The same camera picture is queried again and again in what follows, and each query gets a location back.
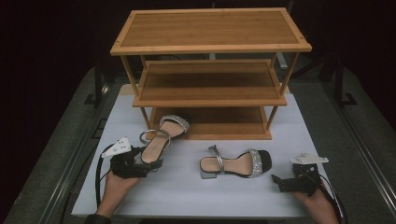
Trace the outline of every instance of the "wooden shoe rack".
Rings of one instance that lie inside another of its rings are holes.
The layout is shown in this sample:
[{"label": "wooden shoe rack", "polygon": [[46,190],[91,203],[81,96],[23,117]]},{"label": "wooden shoe rack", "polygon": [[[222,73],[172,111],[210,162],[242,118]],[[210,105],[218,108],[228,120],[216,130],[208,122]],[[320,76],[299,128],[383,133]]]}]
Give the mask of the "wooden shoe rack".
[{"label": "wooden shoe rack", "polygon": [[[148,128],[166,114],[191,118],[187,139],[271,139],[270,126],[299,52],[312,48],[285,8],[134,10],[110,53],[120,56]],[[269,59],[149,61],[148,55],[273,53]],[[292,52],[280,84],[277,52]],[[144,70],[136,85],[128,55]],[[272,106],[267,117],[264,106]],[[146,113],[151,107],[151,115]]]}]

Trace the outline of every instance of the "black sandal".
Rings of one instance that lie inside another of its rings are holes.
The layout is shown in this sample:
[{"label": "black sandal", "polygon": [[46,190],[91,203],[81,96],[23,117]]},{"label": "black sandal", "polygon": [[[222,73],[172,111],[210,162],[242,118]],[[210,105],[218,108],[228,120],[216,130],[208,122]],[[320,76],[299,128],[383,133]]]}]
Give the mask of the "black sandal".
[{"label": "black sandal", "polygon": [[[140,141],[143,144],[147,144],[142,150],[142,162],[145,164],[158,162],[163,150],[171,144],[171,140],[182,137],[189,128],[190,124],[177,115],[163,116],[160,122],[160,129],[150,129],[140,134]],[[146,141],[142,138],[143,135],[151,132],[156,133],[151,141]]]},{"label": "black sandal", "polygon": [[216,178],[220,175],[238,175],[244,178],[257,177],[272,167],[271,156],[266,150],[248,149],[237,159],[223,159],[216,145],[209,148],[216,157],[205,157],[200,161],[201,178]]}]

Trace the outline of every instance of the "white table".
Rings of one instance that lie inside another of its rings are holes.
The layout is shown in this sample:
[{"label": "white table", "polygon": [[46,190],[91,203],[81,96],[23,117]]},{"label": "white table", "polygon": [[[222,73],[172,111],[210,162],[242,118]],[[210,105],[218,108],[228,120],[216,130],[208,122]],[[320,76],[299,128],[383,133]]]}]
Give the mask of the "white table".
[{"label": "white table", "polygon": [[[293,178],[290,159],[302,152],[318,155],[294,96],[288,93],[286,98],[288,106],[278,109],[272,125],[273,140],[173,141],[163,153],[163,167],[142,179],[115,214],[185,218],[307,217],[303,206],[288,193],[279,192],[271,178],[271,175]],[[72,215],[85,217],[96,210],[94,175],[104,148],[123,136],[128,137],[134,147],[142,146],[138,139],[139,134],[146,130],[146,124],[140,109],[131,107],[132,100],[133,96],[121,89]],[[271,154],[273,167],[256,178],[218,175],[214,179],[202,179],[199,162],[203,157],[213,156],[207,149],[212,145],[217,145],[221,156],[229,159],[236,158],[248,148],[265,149]],[[109,158],[104,160],[102,175],[108,168]],[[322,165],[318,168],[327,177]]]}]

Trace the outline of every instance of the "human hand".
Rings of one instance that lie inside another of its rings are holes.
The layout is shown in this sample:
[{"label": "human hand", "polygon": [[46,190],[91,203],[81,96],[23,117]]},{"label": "human hand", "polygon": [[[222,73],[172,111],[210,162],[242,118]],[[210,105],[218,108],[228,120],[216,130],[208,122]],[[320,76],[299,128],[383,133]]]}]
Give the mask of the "human hand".
[{"label": "human hand", "polygon": [[301,192],[292,192],[291,195],[305,205],[309,215],[318,224],[338,224],[334,208],[320,189],[311,197]]},{"label": "human hand", "polygon": [[140,178],[122,178],[114,175],[112,171],[106,176],[105,193],[102,202],[96,210],[97,215],[112,217],[128,191],[139,182]]}]

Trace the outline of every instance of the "rhinestone sandal strap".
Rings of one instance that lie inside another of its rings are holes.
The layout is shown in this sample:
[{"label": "rhinestone sandal strap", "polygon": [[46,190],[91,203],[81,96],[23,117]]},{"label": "rhinestone sandal strap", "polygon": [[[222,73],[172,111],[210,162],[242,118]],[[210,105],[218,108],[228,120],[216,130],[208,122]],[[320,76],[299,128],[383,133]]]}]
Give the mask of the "rhinestone sandal strap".
[{"label": "rhinestone sandal strap", "polygon": [[173,120],[175,122],[177,122],[178,124],[180,124],[181,127],[183,127],[184,132],[186,133],[187,130],[190,128],[190,124],[183,118],[177,116],[177,115],[165,115],[161,118],[160,121],[160,127],[163,126],[163,124],[168,120]]},{"label": "rhinestone sandal strap", "polygon": [[251,158],[253,160],[253,171],[249,178],[253,178],[262,174],[262,157],[259,154],[259,151],[253,148],[247,150]]},{"label": "rhinestone sandal strap", "polygon": [[224,173],[225,173],[224,172],[224,163],[222,161],[222,158],[221,158],[221,156],[219,154],[218,149],[216,148],[216,145],[213,145],[213,146],[209,147],[208,149],[212,150],[215,153],[215,155],[216,155],[216,157],[218,159],[219,166],[220,166],[220,174],[224,175]]}]

